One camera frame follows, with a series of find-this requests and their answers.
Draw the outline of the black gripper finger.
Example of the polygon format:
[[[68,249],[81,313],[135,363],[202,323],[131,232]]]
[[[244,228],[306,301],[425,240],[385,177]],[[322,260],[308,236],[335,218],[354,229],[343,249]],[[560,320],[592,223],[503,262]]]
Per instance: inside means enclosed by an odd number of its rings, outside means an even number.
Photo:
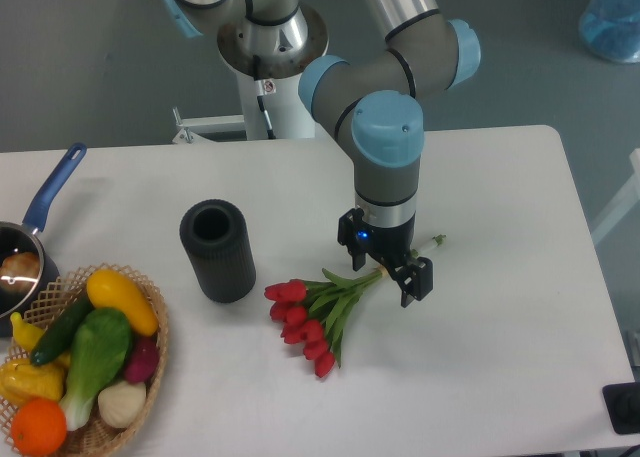
[[[423,300],[433,290],[433,262],[426,257],[408,257],[390,271],[391,278],[401,290],[401,306],[407,308],[414,301]]]
[[[352,259],[352,269],[359,271],[366,262],[366,252],[358,240],[361,230],[363,211],[352,208],[338,221],[337,241],[347,249]]]

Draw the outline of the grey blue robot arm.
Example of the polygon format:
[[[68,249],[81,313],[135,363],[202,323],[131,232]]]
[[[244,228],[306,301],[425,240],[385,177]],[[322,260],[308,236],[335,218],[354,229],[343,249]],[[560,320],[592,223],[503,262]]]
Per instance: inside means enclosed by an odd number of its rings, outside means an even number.
[[[311,138],[323,129],[354,166],[354,207],[338,240],[360,268],[380,263],[401,302],[423,299],[433,266],[411,254],[419,164],[420,99],[472,77],[475,31],[445,19],[436,0],[367,0],[386,47],[364,65],[327,52],[322,17],[301,0],[164,0],[182,32],[210,35],[235,74],[237,117],[178,119],[184,133],[242,128],[250,140]]]

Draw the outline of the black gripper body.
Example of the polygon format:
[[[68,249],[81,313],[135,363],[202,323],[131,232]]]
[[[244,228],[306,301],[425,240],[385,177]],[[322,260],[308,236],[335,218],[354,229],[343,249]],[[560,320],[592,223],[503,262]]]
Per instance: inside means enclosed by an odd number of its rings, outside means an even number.
[[[407,264],[411,257],[415,216],[393,227],[378,227],[366,223],[364,211],[356,209],[354,237],[356,249],[352,251],[352,268],[361,269],[370,256],[384,267],[397,269]]]

